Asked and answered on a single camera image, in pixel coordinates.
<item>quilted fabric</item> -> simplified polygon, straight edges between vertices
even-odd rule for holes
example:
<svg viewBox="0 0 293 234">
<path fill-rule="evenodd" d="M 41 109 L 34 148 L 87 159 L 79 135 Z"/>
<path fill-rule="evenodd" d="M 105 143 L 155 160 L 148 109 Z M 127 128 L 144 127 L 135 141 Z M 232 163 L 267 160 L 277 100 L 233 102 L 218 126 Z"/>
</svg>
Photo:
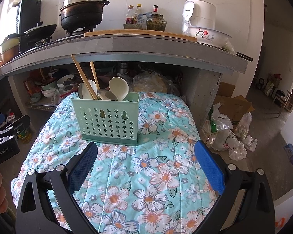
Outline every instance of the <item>quilted fabric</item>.
<svg viewBox="0 0 293 234">
<path fill-rule="evenodd" d="M 11 183 L 17 205 L 27 171 L 53 170 L 80 154 L 81 138 L 72 93 L 64 99 L 33 144 Z M 216 195 L 194 155 L 199 140 L 192 115 L 178 97 L 141 93 L 137 147 L 98 145 L 98 158 L 76 202 L 100 233 L 186 233 L 199 226 Z M 69 229 L 52 191 L 55 215 Z"/>
</svg>

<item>metal screw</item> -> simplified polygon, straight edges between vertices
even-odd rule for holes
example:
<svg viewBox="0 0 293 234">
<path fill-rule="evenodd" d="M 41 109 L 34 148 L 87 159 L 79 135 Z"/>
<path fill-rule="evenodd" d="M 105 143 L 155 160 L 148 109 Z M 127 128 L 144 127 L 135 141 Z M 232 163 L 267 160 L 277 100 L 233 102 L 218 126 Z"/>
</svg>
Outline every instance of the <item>metal screw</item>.
<svg viewBox="0 0 293 234">
<path fill-rule="evenodd" d="M 64 165 L 62 165 L 62 164 L 59 164 L 57 167 L 56 167 L 56 170 L 57 171 L 61 171 L 61 170 L 63 170 L 64 169 Z"/>
<path fill-rule="evenodd" d="M 228 168 L 231 171 L 235 171 L 237 167 L 233 163 L 231 163 L 231 164 L 228 165 Z"/>
<path fill-rule="evenodd" d="M 29 175 L 33 175 L 35 173 L 35 169 L 30 169 L 29 171 L 28 171 L 28 174 Z"/>
<path fill-rule="evenodd" d="M 257 170 L 257 172 L 258 172 L 258 174 L 260 174 L 260 175 L 264 175 L 264 173 L 265 173 L 264 170 L 263 170 L 263 169 L 260 169 L 260 168 Z"/>
</svg>

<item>shelf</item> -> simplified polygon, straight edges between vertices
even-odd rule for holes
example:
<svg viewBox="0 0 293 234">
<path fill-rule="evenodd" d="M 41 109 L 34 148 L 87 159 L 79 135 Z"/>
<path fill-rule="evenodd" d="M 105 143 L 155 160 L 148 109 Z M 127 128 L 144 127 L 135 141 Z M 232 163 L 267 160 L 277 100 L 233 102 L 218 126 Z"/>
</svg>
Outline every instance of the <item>shelf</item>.
<svg viewBox="0 0 293 234">
<path fill-rule="evenodd" d="M 26 106 L 31 109 L 54 112 L 58 105 L 52 104 L 50 98 L 42 96 L 38 102 L 26 102 Z"/>
</svg>

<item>wooden chair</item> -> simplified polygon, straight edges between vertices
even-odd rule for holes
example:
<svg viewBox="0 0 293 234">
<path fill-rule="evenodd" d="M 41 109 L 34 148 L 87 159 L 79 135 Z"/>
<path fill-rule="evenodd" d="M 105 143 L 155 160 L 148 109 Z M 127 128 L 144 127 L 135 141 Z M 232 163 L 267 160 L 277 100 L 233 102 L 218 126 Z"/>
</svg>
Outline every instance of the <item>wooden chair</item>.
<svg viewBox="0 0 293 234">
<path fill-rule="evenodd" d="M 291 93 L 290 91 L 288 91 L 288 93 L 287 93 L 287 95 L 286 95 L 286 97 L 285 97 L 285 100 L 284 100 L 284 99 L 281 98 L 280 95 L 278 95 L 278 94 L 276 93 L 275 98 L 273 99 L 273 103 L 274 103 L 274 101 L 275 101 L 276 99 L 278 99 L 278 100 L 282 103 L 282 106 L 281 106 L 281 109 L 280 109 L 280 111 L 279 111 L 278 117 L 279 117 L 280 114 L 282 113 L 282 110 L 284 109 L 284 107 L 287 105 L 287 103 L 288 103 L 288 101 L 289 101 L 291 95 L 292 95 L 292 93 Z"/>
</svg>

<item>wooden cutting board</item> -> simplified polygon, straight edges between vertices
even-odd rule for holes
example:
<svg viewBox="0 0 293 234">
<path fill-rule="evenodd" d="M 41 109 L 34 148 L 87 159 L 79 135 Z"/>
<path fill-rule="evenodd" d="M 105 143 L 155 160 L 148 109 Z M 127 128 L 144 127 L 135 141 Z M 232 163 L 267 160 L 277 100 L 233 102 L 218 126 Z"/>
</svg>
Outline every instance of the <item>wooden cutting board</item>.
<svg viewBox="0 0 293 234">
<path fill-rule="evenodd" d="M 151 30 L 137 30 L 137 29 L 124 29 L 124 30 L 104 30 L 104 31 L 93 31 L 93 32 L 85 32 L 84 36 L 98 36 L 98 35 L 108 35 L 108 34 L 143 34 L 143 35 L 154 35 L 154 36 L 164 36 L 164 37 L 171 37 L 177 38 L 182 40 L 189 40 L 196 42 L 197 38 L 176 34 L 172 32 L 161 32 L 161 31 L 151 31 Z"/>
</svg>

